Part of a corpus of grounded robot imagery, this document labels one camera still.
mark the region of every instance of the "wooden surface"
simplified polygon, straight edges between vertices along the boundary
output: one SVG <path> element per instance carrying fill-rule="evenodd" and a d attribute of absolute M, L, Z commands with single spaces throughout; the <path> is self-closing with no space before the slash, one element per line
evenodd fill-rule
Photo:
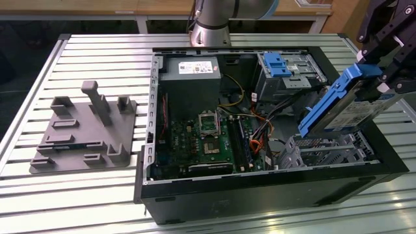
<path fill-rule="evenodd" d="M 355 45 L 357 32 L 367 12 L 369 0 L 333 0 L 333 14 L 328 17 L 321 33 L 344 33 Z"/>
<path fill-rule="evenodd" d="M 137 0 L 0 0 L 1 14 L 112 15 L 136 9 Z"/>
<path fill-rule="evenodd" d="M 137 13 L 140 15 L 188 15 L 192 0 L 139 0 Z M 328 8 L 301 8 L 295 0 L 280 0 L 276 16 L 315 16 L 329 15 Z"/>
<path fill-rule="evenodd" d="M 188 15 L 192 0 L 0 0 L 0 14 L 51 15 Z M 331 9 L 301 8 L 280 0 L 277 16 L 329 15 Z"/>

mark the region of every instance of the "gray plastic holder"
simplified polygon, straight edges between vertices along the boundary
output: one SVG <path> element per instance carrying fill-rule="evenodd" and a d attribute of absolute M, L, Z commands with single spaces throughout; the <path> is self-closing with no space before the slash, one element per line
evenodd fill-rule
<path fill-rule="evenodd" d="M 84 81 L 81 86 L 91 103 L 53 98 L 53 116 L 31 161 L 32 174 L 129 165 L 136 102 L 129 97 L 107 102 L 97 87 L 96 81 Z"/>

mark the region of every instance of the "slotted metal table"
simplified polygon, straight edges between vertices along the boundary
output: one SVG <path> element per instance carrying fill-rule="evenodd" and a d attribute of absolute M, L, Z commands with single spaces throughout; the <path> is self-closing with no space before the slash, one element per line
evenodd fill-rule
<path fill-rule="evenodd" d="M 336 34 L 232 34 L 232 42 L 233 46 L 320 46 L 339 72 L 356 60 L 355 46 Z M 416 231 L 416 115 L 404 101 L 375 122 L 411 170 L 408 174 L 339 205 L 157 226 L 144 205 L 132 204 L 156 47 L 189 47 L 188 36 L 72 35 L 57 41 L 0 144 L 0 234 Z M 107 100 L 131 95 L 139 103 L 131 164 L 111 171 L 32 175 L 29 160 L 52 116 L 52 98 L 69 96 L 73 102 L 87 101 L 79 88 L 88 79 L 99 82 Z"/>

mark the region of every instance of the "white label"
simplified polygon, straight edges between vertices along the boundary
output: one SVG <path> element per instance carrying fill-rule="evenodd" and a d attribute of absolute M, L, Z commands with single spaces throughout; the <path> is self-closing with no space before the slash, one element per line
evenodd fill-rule
<path fill-rule="evenodd" d="M 325 129 L 340 131 L 343 128 L 357 126 L 373 112 L 376 112 L 380 108 L 384 108 L 384 103 L 393 96 L 393 94 L 381 95 L 380 99 L 372 103 L 368 101 L 353 101 L 337 117 L 331 121 Z"/>
<path fill-rule="evenodd" d="M 265 156 L 264 159 L 265 159 L 267 164 L 268 164 L 268 165 L 272 165 L 272 160 L 271 160 L 271 158 L 269 158 L 268 156 Z"/>
<path fill-rule="evenodd" d="M 180 74 L 213 73 L 211 61 L 180 62 Z"/>
<path fill-rule="evenodd" d="M 133 14 L 133 11 L 115 11 L 116 14 Z"/>
<path fill-rule="evenodd" d="M 257 102 L 257 94 L 256 93 L 252 93 L 252 101 Z"/>
<path fill-rule="evenodd" d="M 295 66 L 287 66 L 287 68 L 288 68 L 289 70 L 299 70 L 296 65 L 295 65 Z"/>

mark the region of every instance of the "floor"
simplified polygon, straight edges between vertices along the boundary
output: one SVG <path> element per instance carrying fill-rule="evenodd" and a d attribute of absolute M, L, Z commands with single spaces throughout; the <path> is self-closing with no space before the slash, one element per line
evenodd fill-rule
<path fill-rule="evenodd" d="M 308 27 L 299 23 L 295 27 L 296 33 L 303 33 Z M 148 28 L 151 33 L 183 33 L 185 21 L 151 21 Z M 288 27 L 285 22 L 275 23 L 273 27 L 264 22 L 233 21 L 231 23 L 232 33 L 288 33 L 293 32 L 292 30 L 293 27 Z M 4 82 L 0 76 L 0 139 L 25 99 L 57 37 L 63 33 L 135 34 L 139 32 L 135 21 L 0 21 L 0 54 L 7 58 L 16 72 L 8 82 Z M 416 94 L 408 95 L 407 101 L 415 109 Z"/>

